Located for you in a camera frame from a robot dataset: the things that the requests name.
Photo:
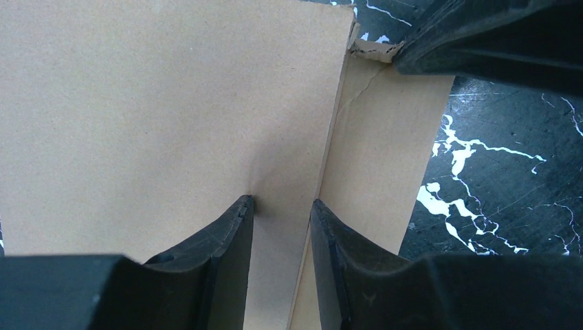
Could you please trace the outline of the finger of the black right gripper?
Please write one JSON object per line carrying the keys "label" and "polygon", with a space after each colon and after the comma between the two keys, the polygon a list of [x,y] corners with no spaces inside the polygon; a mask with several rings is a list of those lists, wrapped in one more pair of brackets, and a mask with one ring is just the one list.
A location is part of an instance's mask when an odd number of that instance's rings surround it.
{"label": "finger of the black right gripper", "polygon": [[581,1],[434,1],[393,58],[407,75],[455,75],[582,93]]}

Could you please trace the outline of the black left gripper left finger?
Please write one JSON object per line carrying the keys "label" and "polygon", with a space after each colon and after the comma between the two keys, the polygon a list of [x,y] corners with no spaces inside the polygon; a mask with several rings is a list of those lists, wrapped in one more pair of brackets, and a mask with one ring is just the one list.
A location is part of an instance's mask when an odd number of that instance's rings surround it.
{"label": "black left gripper left finger", "polygon": [[254,200],[140,264],[117,254],[1,259],[2,329],[242,329]]}

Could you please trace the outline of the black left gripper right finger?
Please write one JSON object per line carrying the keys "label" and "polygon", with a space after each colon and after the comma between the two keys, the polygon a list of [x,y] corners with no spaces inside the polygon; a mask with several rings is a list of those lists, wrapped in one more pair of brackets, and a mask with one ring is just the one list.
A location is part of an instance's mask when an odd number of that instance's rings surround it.
{"label": "black left gripper right finger", "polygon": [[582,259],[436,254],[409,261],[311,207],[323,329],[581,329]]}

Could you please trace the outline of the brown cardboard box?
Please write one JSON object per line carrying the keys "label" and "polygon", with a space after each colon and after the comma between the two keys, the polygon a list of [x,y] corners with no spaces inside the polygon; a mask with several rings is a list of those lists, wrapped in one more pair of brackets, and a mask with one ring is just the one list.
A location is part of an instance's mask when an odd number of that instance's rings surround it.
{"label": "brown cardboard box", "polygon": [[144,262],[257,202],[246,329],[318,329],[317,197],[397,250],[453,79],[347,56],[304,1],[2,1],[7,255]]}

